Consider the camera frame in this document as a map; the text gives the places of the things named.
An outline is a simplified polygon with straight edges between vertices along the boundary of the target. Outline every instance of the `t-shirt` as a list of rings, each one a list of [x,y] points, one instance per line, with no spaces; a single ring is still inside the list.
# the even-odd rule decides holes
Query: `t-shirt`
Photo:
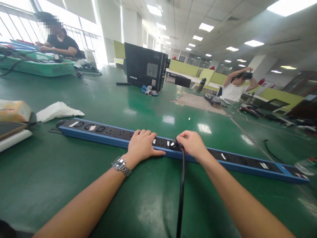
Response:
[[[222,96],[225,99],[229,99],[232,101],[239,101],[242,94],[244,94],[247,91],[248,86],[242,87],[242,86],[234,86],[232,83],[230,83],[228,86],[223,87],[222,89]]]
[[[49,35],[47,38],[47,42],[53,45],[57,49],[62,49],[62,50],[68,50],[69,47],[73,47],[77,50],[76,57],[82,58],[82,52],[79,50],[79,47],[76,43],[76,41],[69,37],[68,35],[65,35],[65,38],[63,41],[59,41],[57,39],[56,35]]]

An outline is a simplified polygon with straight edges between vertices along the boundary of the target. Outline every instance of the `black computer case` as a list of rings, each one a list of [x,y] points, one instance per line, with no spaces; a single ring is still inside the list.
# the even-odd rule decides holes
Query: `black computer case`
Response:
[[[129,43],[124,43],[126,76],[128,83],[142,87],[152,86],[160,92],[163,88],[168,55]]]

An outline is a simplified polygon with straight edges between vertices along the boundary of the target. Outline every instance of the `black t-shirt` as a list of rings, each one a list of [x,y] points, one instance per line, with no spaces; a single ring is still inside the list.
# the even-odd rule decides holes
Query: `black t-shirt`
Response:
[[[83,57],[82,52],[79,50],[76,41],[68,35],[65,35],[65,38],[62,42],[57,39],[56,35],[49,35],[49,37],[47,38],[47,42],[53,45],[55,48],[62,50],[68,50],[69,47],[73,47],[77,50],[75,57]]]

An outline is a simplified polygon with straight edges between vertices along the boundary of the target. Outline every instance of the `green plastic basket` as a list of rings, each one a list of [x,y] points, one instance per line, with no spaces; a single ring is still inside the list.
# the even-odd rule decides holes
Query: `green plastic basket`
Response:
[[[30,53],[30,51],[24,50],[20,50],[20,52],[27,53],[28,57],[34,58],[36,60],[54,59],[53,56],[46,55],[41,52]],[[1,60],[3,57],[4,55],[0,55],[0,68],[10,69],[17,61],[21,60],[11,56],[7,56],[4,60]],[[64,59],[62,63],[37,63],[32,61],[23,61],[18,63],[14,67],[14,70],[45,77],[57,77],[67,74],[74,74],[74,64],[75,62],[66,59]]]

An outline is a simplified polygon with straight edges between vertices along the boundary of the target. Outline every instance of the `tissue box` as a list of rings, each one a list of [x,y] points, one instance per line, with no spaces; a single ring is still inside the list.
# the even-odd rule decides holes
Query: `tissue box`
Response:
[[[0,121],[28,122],[31,108],[23,101],[0,100]]]

